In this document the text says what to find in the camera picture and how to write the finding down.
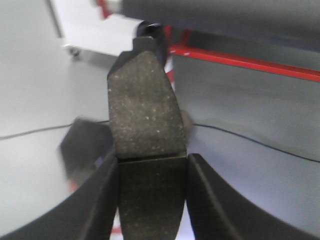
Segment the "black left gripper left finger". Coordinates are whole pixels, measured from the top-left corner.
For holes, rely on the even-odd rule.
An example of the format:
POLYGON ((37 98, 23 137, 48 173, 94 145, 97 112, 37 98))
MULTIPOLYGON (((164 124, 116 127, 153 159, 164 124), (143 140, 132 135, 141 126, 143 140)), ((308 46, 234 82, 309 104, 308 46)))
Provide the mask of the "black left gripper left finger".
POLYGON ((111 149, 96 171, 66 200, 3 240, 108 240, 119 192, 119 166, 111 149))

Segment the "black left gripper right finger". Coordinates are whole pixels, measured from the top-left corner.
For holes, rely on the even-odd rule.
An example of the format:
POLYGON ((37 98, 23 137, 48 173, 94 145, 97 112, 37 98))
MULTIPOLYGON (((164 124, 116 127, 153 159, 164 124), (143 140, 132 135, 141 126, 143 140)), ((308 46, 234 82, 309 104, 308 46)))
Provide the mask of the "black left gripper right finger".
POLYGON ((186 203, 197 240, 316 240, 228 184, 198 153, 188 156, 186 203))

